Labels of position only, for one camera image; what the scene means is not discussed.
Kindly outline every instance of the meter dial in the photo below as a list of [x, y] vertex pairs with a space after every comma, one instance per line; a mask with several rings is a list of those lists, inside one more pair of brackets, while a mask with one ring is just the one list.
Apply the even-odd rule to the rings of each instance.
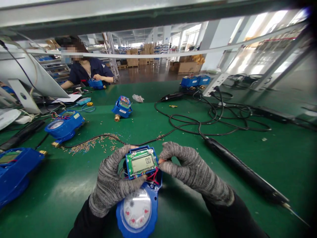
[[57, 127], [60, 127], [63, 123], [64, 123], [63, 120], [53, 121], [53, 122], [49, 125], [49, 130], [56, 129]]
[[124, 219], [132, 228], [139, 229], [147, 224], [151, 211], [151, 199], [144, 189], [129, 194], [124, 200]]

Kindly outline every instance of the green workbench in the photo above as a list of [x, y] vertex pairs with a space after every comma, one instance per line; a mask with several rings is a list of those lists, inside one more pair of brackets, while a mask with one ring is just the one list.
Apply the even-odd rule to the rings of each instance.
[[[111, 85], [106, 90], [88, 94], [96, 110], [83, 112], [85, 125], [66, 145], [74, 145], [102, 133], [120, 135], [120, 139], [139, 144], [165, 134], [173, 127], [168, 118], [154, 109], [154, 102], [163, 95], [177, 91], [179, 81], [151, 82], [140, 84]], [[263, 105], [286, 113], [298, 115], [304, 112], [304, 101], [294, 101], [282, 92], [249, 92], [245, 90], [222, 90], [234, 94], [231, 102]], [[144, 103], [133, 101], [133, 113], [120, 122], [114, 121], [111, 109], [120, 95], [132, 98], [142, 95]], [[178, 100], [158, 104], [158, 108], [168, 114], [178, 113], [198, 120], [208, 119], [208, 105], [194, 100]], [[305, 220], [311, 215], [311, 202], [314, 203], [316, 160], [313, 156], [316, 136], [313, 131], [295, 125], [280, 124], [265, 118], [255, 118], [268, 124], [269, 132], [237, 131], [227, 136], [216, 137], [232, 153], [256, 173], [271, 183], [290, 199], [290, 205]], [[222, 124], [202, 126], [204, 133], [225, 133], [231, 128]], [[14, 132], [2, 133], [0, 143]], [[37, 133], [22, 147], [34, 148], [44, 137], [45, 132]], [[206, 163], [224, 181], [229, 183], [244, 200], [252, 216], [259, 225], [273, 237], [301, 237], [307, 230], [305, 224], [291, 215], [286, 209], [272, 205], [259, 196], [235, 172], [204, 145], [200, 136], [175, 131], [165, 137], [164, 142], [174, 141], [183, 146], [197, 149]], [[32, 176], [26, 191], [15, 201], [0, 211], [0, 237], [66, 237], [85, 200], [92, 192], [97, 179], [100, 162], [111, 155], [113, 144], [106, 139], [107, 152], [98, 145], [87, 153], [74, 156], [62, 149], [51, 146], [49, 136], [39, 150], [46, 150], [48, 156], [39, 170]], [[150, 144], [157, 154], [162, 151], [162, 142]], [[164, 174], [163, 186], [159, 191], [158, 220], [154, 237], [217, 237], [212, 218], [200, 194], [183, 183]], [[109, 215], [106, 237], [122, 237], [117, 226], [114, 211]]]

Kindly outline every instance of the computer monitor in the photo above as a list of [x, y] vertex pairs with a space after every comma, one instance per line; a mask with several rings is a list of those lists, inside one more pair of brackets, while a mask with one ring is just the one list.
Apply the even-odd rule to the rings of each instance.
[[[18, 60], [26, 74], [29, 76], [38, 92], [45, 97], [69, 98], [69, 95], [58, 85], [58, 83], [47, 73], [47, 71], [30, 55], [37, 69], [37, 83], [35, 84], [35, 69], [26, 53], [12, 53]], [[18, 63], [9, 53], [0, 53], [0, 81], [10, 86], [9, 79], [19, 79], [24, 84], [32, 87], [31, 83], [23, 73]]]

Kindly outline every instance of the gray knit glove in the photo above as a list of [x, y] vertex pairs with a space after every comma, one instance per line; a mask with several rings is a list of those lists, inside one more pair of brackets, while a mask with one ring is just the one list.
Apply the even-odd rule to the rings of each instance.
[[[177, 157], [181, 166], [171, 161], [163, 162], [173, 156]], [[159, 158], [162, 171], [201, 193], [212, 204], [230, 206], [233, 203], [233, 190], [211, 170], [194, 148], [165, 142]]]
[[118, 165], [130, 148], [136, 147], [125, 145], [101, 162], [97, 185], [89, 198], [90, 210], [97, 217], [106, 216], [111, 207], [138, 190], [146, 180], [146, 176], [134, 180], [119, 178]]

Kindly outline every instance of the paper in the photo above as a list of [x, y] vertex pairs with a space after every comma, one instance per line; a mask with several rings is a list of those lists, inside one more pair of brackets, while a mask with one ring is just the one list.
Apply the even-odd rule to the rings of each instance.
[[60, 101], [62, 102], [74, 102], [76, 101], [78, 98], [80, 98], [82, 95], [81, 94], [69, 94], [70, 98], [59, 98], [56, 99], [56, 101], [54, 101], [53, 103], [59, 103]]

